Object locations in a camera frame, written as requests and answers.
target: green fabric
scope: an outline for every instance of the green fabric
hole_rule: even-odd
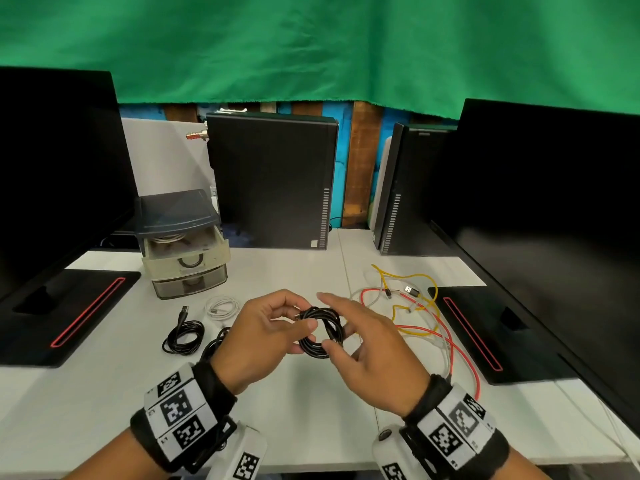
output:
[[[123,103],[640,113],[640,0],[0,0],[0,64],[110,70]]]

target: computer monitor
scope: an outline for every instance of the computer monitor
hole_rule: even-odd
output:
[[[108,72],[0,68],[0,365],[58,366],[140,276],[65,269],[133,215]]]
[[[640,116],[468,99],[427,216],[487,284],[438,293],[485,376],[575,371],[636,433],[638,135]]]

